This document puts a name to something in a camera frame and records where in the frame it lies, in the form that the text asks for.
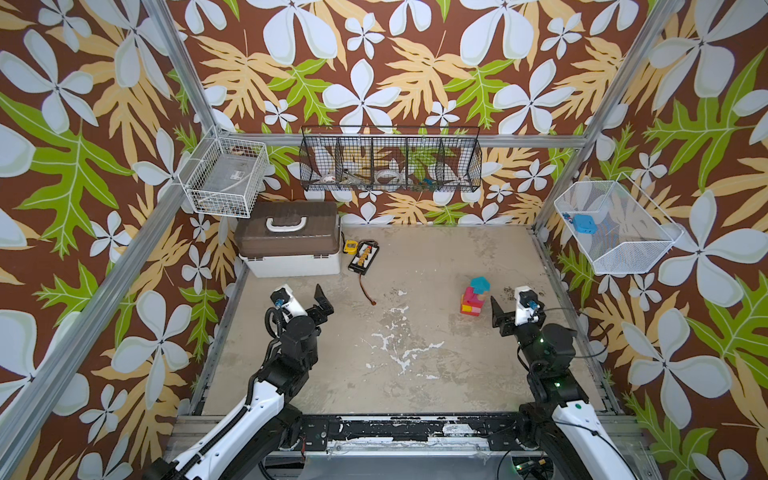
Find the white wire basket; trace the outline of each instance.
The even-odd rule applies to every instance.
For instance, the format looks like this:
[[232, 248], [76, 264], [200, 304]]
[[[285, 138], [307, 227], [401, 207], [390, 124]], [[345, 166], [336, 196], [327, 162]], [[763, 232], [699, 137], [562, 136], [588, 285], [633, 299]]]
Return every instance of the white wire basket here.
[[[574, 182], [554, 202], [565, 227], [597, 275], [647, 273], [683, 234], [683, 228], [632, 180], [624, 178], [634, 185], [632, 192], [620, 180]], [[642, 205], [634, 198], [635, 191]], [[653, 205], [652, 211], [664, 224], [659, 224], [643, 205]], [[576, 231], [568, 218], [578, 214], [592, 218], [594, 233]]]
[[199, 214], [250, 217], [269, 159], [266, 145], [221, 137], [197, 159], [184, 191]]

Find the storage box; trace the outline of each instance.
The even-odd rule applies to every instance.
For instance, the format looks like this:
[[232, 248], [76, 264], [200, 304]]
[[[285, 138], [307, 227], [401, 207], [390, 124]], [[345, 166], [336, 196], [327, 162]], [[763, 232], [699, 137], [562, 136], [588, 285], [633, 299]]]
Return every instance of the storage box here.
[[341, 271], [340, 222], [333, 202], [257, 202], [235, 230], [240, 258], [258, 277]]

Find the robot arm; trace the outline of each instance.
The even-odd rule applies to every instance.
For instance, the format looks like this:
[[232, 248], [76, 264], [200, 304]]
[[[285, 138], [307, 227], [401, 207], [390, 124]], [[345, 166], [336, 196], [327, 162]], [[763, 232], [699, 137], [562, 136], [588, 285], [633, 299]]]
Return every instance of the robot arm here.
[[304, 386], [317, 363], [319, 325], [333, 307], [320, 285], [318, 305], [305, 310], [283, 285], [270, 296], [278, 333], [267, 347], [261, 368], [248, 380], [245, 397], [197, 444], [171, 463], [159, 458], [144, 472], [144, 480], [237, 479], [281, 445], [299, 436], [301, 411], [288, 402]]
[[634, 480], [569, 369], [576, 332], [556, 323], [543, 325], [544, 304], [529, 287], [516, 288], [515, 297], [514, 312], [505, 313], [493, 297], [491, 308], [492, 325], [502, 336], [517, 337], [518, 358], [522, 352], [528, 362], [523, 366], [534, 402], [520, 407], [518, 439], [526, 446], [539, 445], [565, 478]]

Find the concrete floor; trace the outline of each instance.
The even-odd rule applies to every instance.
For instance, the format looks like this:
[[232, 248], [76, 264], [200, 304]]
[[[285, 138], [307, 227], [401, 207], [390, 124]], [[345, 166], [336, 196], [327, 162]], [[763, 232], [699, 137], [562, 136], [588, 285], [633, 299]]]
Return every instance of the concrete floor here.
[[[500, 412], [533, 400], [515, 358], [514, 337], [480, 317], [458, 312], [461, 294], [476, 276], [512, 310], [512, 290], [529, 285], [549, 307], [558, 302], [524, 227], [345, 227], [348, 239], [373, 238], [381, 251], [363, 277], [342, 258], [340, 275], [257, 279], [250, 275], [204, 406], [204, 415], [230, 411], [263, 361], [270, 338], [263, 325], [270, 293], [288, 283], [306, 307], [319, 283], [336, 312], [322, 326], [319, 362], [292, 401], [304, 413]], [[548, 322], [565, 324], [561, 311]], [[583, 359], [576, 379], [602, 409]]]

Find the white handle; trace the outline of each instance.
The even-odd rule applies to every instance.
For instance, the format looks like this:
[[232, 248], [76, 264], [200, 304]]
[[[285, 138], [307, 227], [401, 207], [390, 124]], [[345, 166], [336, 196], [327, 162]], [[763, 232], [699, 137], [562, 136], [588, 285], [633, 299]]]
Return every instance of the white handle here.
[[301, 221], [298, 225], [285, 225], [282, 227], [278, 227], [277, 225], [272, 224], [272, 217], [269, 217], [266, 219], [266, 228], [270, 232], [295, 232], [297, 230], [301, 230], [306, 226], [306, 217], [301, 217]]

